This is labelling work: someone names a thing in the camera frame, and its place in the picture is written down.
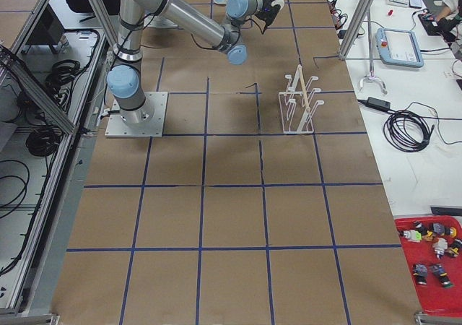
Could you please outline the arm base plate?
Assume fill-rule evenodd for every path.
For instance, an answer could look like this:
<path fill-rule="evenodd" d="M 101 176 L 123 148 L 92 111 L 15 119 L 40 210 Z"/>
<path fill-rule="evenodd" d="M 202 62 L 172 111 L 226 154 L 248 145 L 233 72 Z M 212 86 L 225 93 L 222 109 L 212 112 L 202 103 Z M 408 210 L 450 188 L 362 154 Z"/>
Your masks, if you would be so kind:
<path fill-rule="evenodd" d="M 138 110 L 127 111 L 113 102 L 105 130 L 109 138 L 161 137 L 164 129 L 168 92 L 145 92 L 146 100 Z"/>

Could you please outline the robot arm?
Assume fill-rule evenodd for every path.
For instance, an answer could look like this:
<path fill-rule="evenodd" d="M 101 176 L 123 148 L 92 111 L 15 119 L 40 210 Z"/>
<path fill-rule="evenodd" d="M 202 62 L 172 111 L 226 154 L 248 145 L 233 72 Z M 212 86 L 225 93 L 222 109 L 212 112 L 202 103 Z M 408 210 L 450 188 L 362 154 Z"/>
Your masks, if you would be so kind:
<path fill-rule="evenodd" d="M 225 18 L 218 23 L 184 0 L 121 0 L 118 41 L 107 83 L 122 121 L 136 126 L 149 121 L 155 112 L 141 87 L 141 37 L 149 15 L 166 17 L 213 51 L 225 54 L 231 64 L 241 65 L 247 59 L 241 25 L 256 16 L 269 26 L 283 6 L 284 0 L 227 0 Z"/>

